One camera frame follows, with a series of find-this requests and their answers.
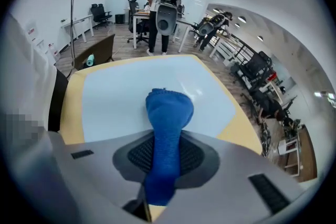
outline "ceiling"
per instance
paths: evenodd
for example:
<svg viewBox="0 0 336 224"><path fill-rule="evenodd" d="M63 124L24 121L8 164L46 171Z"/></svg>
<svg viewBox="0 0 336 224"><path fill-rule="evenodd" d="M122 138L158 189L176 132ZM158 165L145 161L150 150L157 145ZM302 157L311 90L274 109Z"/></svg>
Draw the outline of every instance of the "ceiling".
<svg viewBox="0 0 336 224"><path fill-rule="evenodd" d="M233 14L233 23L239 23L239 25L241 26L241 30L247 31L253 36L264 36L263 33L266 32L272 39L276 39L281 43L289 44L290 46L298 46L300 44L300 42L293 35L291 35L281 26L249 10L215 4L208 5L208 10L210 12L214 13L214 8L219 8L224 11L231 12ZM247 20L247 23L244 24L243 22L238 20L239 16L244 16Z"/></svg>

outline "blue cloth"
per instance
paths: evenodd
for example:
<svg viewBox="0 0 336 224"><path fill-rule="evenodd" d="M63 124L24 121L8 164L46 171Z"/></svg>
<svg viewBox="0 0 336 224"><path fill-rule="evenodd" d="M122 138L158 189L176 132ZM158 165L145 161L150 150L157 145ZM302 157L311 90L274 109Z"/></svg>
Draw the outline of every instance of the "blue cloth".
<svg viewBox="0 0 336 224"><path fill-rule="evenodd" d="M165 206L180 176L180 135L193 116L194 106L182 93L153 89L146 98L146 109L154 129L153 164L144 182L146 198L148 204Z"/></svg>

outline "white sneakers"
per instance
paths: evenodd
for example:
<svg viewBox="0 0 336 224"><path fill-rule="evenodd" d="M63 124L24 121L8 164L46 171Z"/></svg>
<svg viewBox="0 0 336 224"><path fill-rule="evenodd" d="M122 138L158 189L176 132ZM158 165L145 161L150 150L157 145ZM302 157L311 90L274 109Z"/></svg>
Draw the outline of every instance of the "white sneakers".
<svg viewBox="0 0 336 224"><path fill-rule="evenodd" d="M154 53L150 52L149 49L147 49L147 54L148 54L149 56L153 56L153 55L154 55Z"/></svg>
<svg viewBox="0 0 336 224"><path fill-rule="evenodd" d="M150 52L149 49L147 49L146 52L147 52L147 54L148 54L149 56L154 56L154 53Z"/></svg>

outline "black wire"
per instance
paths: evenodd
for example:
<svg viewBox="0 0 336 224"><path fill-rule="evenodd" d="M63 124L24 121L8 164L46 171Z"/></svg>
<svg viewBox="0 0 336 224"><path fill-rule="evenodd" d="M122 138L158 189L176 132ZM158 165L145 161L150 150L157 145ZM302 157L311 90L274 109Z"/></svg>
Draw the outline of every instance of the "black wire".
<svg viewBox="0 0 336 224"><path fill-rule="evenodd" d="M75 47L73 45L74 43L74 39L73 39L73 33L74 33L74 21L73 21L73 11L74 11L74 0L71 0L70 3L70 52L71 52L71 57L72 57L72 69L69 73L69 75L67 75L67 78L69 78L69 76L71 75L73 69L74 69L74 64L75 64Z"/></svg>

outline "white platform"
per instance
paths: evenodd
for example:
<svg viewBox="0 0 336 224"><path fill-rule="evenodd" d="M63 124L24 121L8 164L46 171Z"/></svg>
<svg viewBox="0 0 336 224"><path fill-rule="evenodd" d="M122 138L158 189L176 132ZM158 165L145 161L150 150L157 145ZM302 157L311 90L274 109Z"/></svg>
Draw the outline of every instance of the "white platform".
<svg viewBox="0 0 336 224"><path fill-rule="evenodd" d="M82 126L86 142L152 129L145 99L153 88L185 93L194 115L184 128L216 137L235 115L219 83L190 57L137 61L89 74L82 94Z"/></svg>

